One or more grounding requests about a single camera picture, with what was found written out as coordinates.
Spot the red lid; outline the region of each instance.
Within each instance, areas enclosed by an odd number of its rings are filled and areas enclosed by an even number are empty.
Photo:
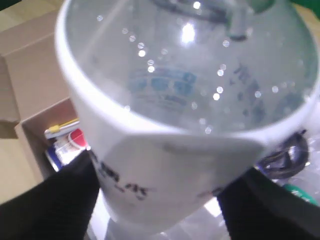
[[[85,140],[84,133],[79,128],[70,132],[68,139],[72,145],[81,149],[87,147],[88,145]]]

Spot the beige floor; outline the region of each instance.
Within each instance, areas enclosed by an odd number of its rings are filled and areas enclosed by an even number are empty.
[[[32,18],[54,11],[63,0],[23,0],[0,11],[0,32]],[[320,22],[302,7],[299,12],[320,42]],[[0,203],[7,201],[36,184],[23,150],[17,139],[0,139]]]

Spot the small container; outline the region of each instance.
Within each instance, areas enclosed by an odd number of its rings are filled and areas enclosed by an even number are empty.
[[[53,145],[45,151],[45,155],[53,169],[58,172],[87,147],[84,133],[77,128],[72,132],[56,137]]]

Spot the open cardboard box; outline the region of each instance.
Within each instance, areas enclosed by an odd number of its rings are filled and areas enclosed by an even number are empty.
[[[53,173],[44,131],[76,118],[54,49],[57,12],[0,33],[0,138],[20,139],[34,177]]]

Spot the green object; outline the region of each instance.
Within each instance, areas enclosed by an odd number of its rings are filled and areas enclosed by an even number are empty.
[[[289,192],[291,192],[293,195],[305,200],[306,202],[308,202],[310,204],[314,204],[314,205],[318,206],[317,201],[312,196],[310,196],[308,193],[303,191],[301,188],[299,188],[295,185],[291,185],[291,184],[285,184],[283,187],[286,190],[288,190]]]
[[[320,0],[291,0],[291,2],[312,10],[320,19]]]

